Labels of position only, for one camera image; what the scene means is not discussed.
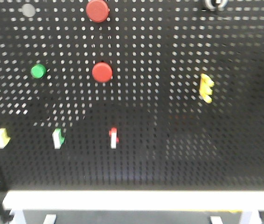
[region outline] red round button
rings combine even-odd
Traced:
[[[108,17],[109,8],[104,0],[91,0],[86,5],[86,13],[93,22],[103,22]]]
[[[99,62],[95,64],[92,74],[97,82],[106,83],[112,78],[112,69],[109,64],[105,62]]]

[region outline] yellow block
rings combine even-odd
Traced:
[[[199,94],[202,96],[203,100],[208,104],[212,102],[212,98],[210,97],[213,94],[211,87],[214,86],[214,82],[212,79],[206,74],[201,74],[201,85],[199,88]]]
[[[0,149],[3,149],[11,140],[7,135],[7,129],[2,127],[0,128]]]

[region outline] green round button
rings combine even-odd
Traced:
[[[30,74],[34,77],[34,78],[42,78],[45,74],[46,74],[46,68],[44,65],[42,64],[35,64],[31,70],[30,70]]]

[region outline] green and white block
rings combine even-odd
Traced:
[[[60,128],[56,128],[52,133],[52,139],[54,144],[54,149],[61,149],[65,138],[62,136],[62,130]]]

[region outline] black pegboard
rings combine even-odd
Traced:
[[[264,189],[264,0],[218,13],[200,0],[110,0],[100,24],[86,4],[0,0],[0,127],[12,138],[0,165],[11,189]],[[100,61],[113,68],[106,84],[91,76]],[[35,63],[49,69],[43,79],[31,77]],[[211,104],[201,73],[215,82]]]

